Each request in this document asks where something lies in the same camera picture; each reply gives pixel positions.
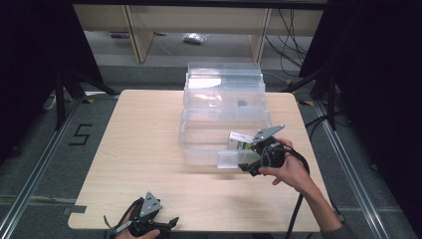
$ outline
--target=floor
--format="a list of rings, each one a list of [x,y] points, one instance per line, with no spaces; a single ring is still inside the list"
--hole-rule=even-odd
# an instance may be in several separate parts
[[[125,73],[130,74],[133,69],[140,68],[186,68],[189,62],[252,62],[246,36],[208,35],[201,44],[189,44],[183,42],[184,33],[164,33],[164,36],[155,36],[148,56],[142,64],[135,61],[128,39],[112,38],[108,32],[86,32],[86,36],[98,65],[104,73],[108,71],[108,67],[128,67]],[[273,46],[281,50],[283,49],[282,40],[285,38],[269,36],[260,64],[263,74],[267,77],[280,78],[281,74],[274,73],[283,73],[281,79],[283,86],[289,80],[298,80],[296,75],[300,68],[297,65],[302,60],[302,55],[293,47],[292,40],[290,44],[294,50],[285,48],[284,53],[293,59],[294,63],[286,59],[281,60],[280,55],[275,53],[269,44],[271,42]],[[301,51],[305,51],[311,41],[312,38],[296,38],[296,42],[303,48]],[[309,100],[311,87],[312,84],[297,90],[297,99]],[[102,137],[101,132],[106,128],[107,119],[112,113],[115,102],[116,100],[98,101],[94,110],[87,104],[80,104],[79,108],[73,112],[73,118],[77,120],[69,123],[69,129],[64,132],[64,135],[51,135],[55,121],[55,115],[51,114],[51,111],[34,123],[31,135],[22,144],[49,145],[52,137],[62,137],[64,143],[52,146],[54,158],[46,162],[49,165],[41,173],[39,181],[33,182],[38,184],[30,193],[30,206],[22,214],[18,214],[20,221],[17,225],[12,225],[14,230],[10,235],[11,238],[54,238],[58,235],[62,235],[63,238],[103,236],[103,233],[99,231],[70,230],[66,223],[69,210],[72,209],[79,193],[78,185],[81,185],[85,179],[83,176],[77,176],[76,172],[80,172],[81,175],[86,174],[91,164],[89,160],[79,157],[81,153],[87,158],[94,157],[96,148],[84,147],[80,149],[82,151],[73,149],[70,153],[68,149],[64,150],[61,147],[65,145],[69,147],[69,143],[74,140],[73,133],[80,122],[93,120],[96,122],[95,131],[99,134],[91,137],[93,140],[91,143],[98,145]],[[70,103],[68,108],[70,113],[71,106],[74,104]],[[325,114],[323,102],[313,104],[315,104],[314,107],[299,106],[305,122]],[[96,111],[96,114],[90,115],[90,111]],[[368,167],[370,158],[367,157],[364,146],[359,143],[347,118],[345,116],[336,118],[336,122],[342,125],[337,131],[330,130],[326,122],[323,122],[322,126],[315,127],[315,130],[312,127],[309,128],[309,133],[313,135],[312,143],[316,157],[320,158],[318,164],[323,172],[328,193],[335,205],[361,238],[416,238],[382,178]],[[27,179],[32,176],[33,169],[40,166],[38,158],[43,156],[44,150],[42,146],[30,147],[20,155],[20,157],[29,158],[28,161],[11,159],[0,168],[0,190],[2,191],[0,215],[6,216],[10,213],[9,207],[12,203],[16,203],[16,195],[22,193],[20,189],[28,184]],[[72,163],[72,160],[76,158],[78,163]],[[282,238],[284,234],[273,236]],[[308,234],[298,233],[294,234],[293,238],[307,236]],[[214,237],[251,238],[250,235],[242,233],[174,233],[171,238]],[[319,238],[319,235],[316,234],[312,238]]]

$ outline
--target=finger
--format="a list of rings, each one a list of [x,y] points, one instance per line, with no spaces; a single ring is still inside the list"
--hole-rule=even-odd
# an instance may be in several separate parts
[[[287,146],[293,148],[293,143],[290,140],[288,140],[288,139],[279,137],[279,138],[277,138],[277,141],[280,142],[280,143],[282,143],[282,144],[284,144],[284,145],[287,145]]]
[[[277,171],[278,171],[278,169],[277,168],[274,168],[274,167],[260,167],[260,168],[258,168],[258,171],[261,174],[264,174],[264,175],[273,175],[273,176],[275,176],[276,173],[277,173]]]
[[[150,232],[146,233],[146,234],[145,234],[145,235],[143,235],[141,238],[142,238],[142,239],[154,239],[154,238],[156,238],[158,235],[159,235],[159,230],[158,230],[158,229],[155,229],[155,230],[152,230],[152,231],[150,231]]]
[[[273,185],[278,185],[280,182],[282,182],[282,180],[278,177],[276,177],[276,179],[274,179],[273,181]]]

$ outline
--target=cable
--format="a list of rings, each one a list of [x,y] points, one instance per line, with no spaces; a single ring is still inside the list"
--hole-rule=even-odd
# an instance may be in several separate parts
[[[290,73],[286,72],[285,68],[283,67],[283,58],[286,58],[288,61],[290,61],[291,63],[293,63],[294,65],[296,65],[298,68],[301,68],[301,67],[302,67],[302,65],[300,65],[299,63],[297,63],[295,60],[293,60],[291,57],[289,57],[289,56],[288,56],[288,55],[286,55],[285,53],[281,52],[279,49],[277,49],[277,48],[273,45],[273,43],[271,43],[270,39],[268,39],[268,37],[267,37],[267,36],[266,36],[265,38],[267,39],[267,42],[270,44],[270,46],[273,48],[273,50],[274,50],[277,54],[279,54],[279,55],[281,56],[281,58],[280,58],[280,66],[281,66],[281,68],[282,68],[282,71],[283,71],[286,75],[288,75],[288,76],[290,76],[290,77],[297,77],[297,76],[295,76],[295,75],[292,75],[292,74],[290,74]]]
[[[298,42],[296,41],[295,25],[294,25],[295,10],[294,9],[291,9],[291,24],[290,24],[290,26],[288,26],[285,18],[283,17],[282,11],[280,9],[279,9],[279,15],[282,18],[283,23],[285,24],[286,30],[288,31],[288,37],[286,38],[286,42],[283,42],[281,40],[280,36],[279,36],[279,39],[285,44],[285,46],[288,46],[289,37],[292,38],[292,41],[294,42],[296,48],[293,49],[293,48],[291,48],[289,46],[288,47],[297,52],[298,57],[299,57],[300,61],[302,62],[302,59],[305,59],[305,57],[303,56],[303,54],[306,54],[307,51],[304,48],[302,48],[298,44]]]
[[[265,164],[272,165],[269,155],[272,155],[273,157],[278,158],[280,153],[288,152],[302,163],[302,165],[304,166],[307,173],[311,173],[310,166],[308,165],[307,160],[300,153],[298,153],[297,151],[295,151],[292,147],[290,147],[288,145],[282,145],[282,147],[283,147],[283,149],[279,148],[278,146],[277,147],[272,147],[272,146],[264,147],[263,153],[262,153],[261,165],[263,165],[263,166]],[[267,158],[268,163],[264,162],[264,160],[263,160],[264,156]],[[288,228],[288,231],[286,233],[285,239],[289,239],[292,235],[293,228],[295,226],[295,221],[296,221],[296,218],[298,217],[299,209],[301,208],[303,201],[304,201],[304,196],[300,193],[299,197],[298,197],[298,201],[297,201],[296,206],[295,206],[295,209],[294,209],[293,214],[292,214],[291,221],[289,223],[289,228]]]

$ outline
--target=stacked plastic bin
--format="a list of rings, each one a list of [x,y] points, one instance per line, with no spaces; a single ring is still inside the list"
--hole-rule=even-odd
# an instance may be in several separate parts
[[[190,165],[235,168],[256,160],[251,149],[228,149],[230,133],[254,136],[272,125],[258,64],[190,63],[179,146]]]

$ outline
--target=hand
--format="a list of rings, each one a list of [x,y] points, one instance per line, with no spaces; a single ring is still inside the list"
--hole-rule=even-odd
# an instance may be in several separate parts
[[[133,208],[129,211],[129,213],[127,213],[126,217],[124,218],[123,223],[125,223],[126,221],[129,220],[130,214],[132,212]],[[117,235],[115,235],[115,239],[133,239],[133,238],[138,238],[138,239],[155,239],[158,235],[159,235],[160,231],[158,229],[149,231],[148,233],[146,233],[145,235],[141,236],[141,237],[134,237],[130,234],[129,230],[126,228],[124,230],[122,230],[120,233],[118,233]]]
[[[277,138],[277,141],[286,145],[287,149],[293,148],[292,142],[287,139]],[[307,192],[316,186],[304,166],[296,157],[286,152],[285,158],[285,164],[282,167],[260,167],[258,170],[264,175],[275,176],[276,179],[274,179],[273,185],[278,185],[283,181],[300,193]]]

